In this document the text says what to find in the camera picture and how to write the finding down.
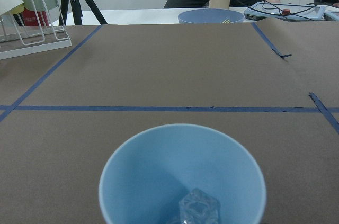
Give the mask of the clear ice cube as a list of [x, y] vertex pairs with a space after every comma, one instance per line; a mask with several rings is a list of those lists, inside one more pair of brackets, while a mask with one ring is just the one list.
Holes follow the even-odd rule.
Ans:
[[195, 188], [179, 201], [181, 223], [220, 223], [220, 203]]

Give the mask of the light blue cup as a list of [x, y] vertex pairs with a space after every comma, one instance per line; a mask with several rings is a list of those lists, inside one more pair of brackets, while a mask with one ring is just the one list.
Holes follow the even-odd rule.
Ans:
[[260, 223], [263, 174], [233, 138], [195, 124], [167, 124], [124, 142], [104, 166], [99, 202], [106, 223], [166, 223], [200, 189], [220, 203], [221, 223]]

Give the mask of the dark blue bowl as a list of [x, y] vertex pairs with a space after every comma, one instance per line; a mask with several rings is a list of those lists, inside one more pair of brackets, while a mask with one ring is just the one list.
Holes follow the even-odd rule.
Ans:
[[179, 23], [222, 23], [225, 19], [231, 20], [231, 23], [241, 23], [245, 16], [241, 12], [222, 8], [199, 8], [182, 12], [177, 18]]

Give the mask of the blue teach pendant tablet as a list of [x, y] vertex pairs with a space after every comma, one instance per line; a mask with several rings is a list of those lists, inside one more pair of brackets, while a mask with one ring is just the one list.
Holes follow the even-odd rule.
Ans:
[[248, 7], [243, 13], [248, 20], [277, 18], [285, 21], [321, 21], [325, 12], [322, 5], [282, 4], [262, 1]]

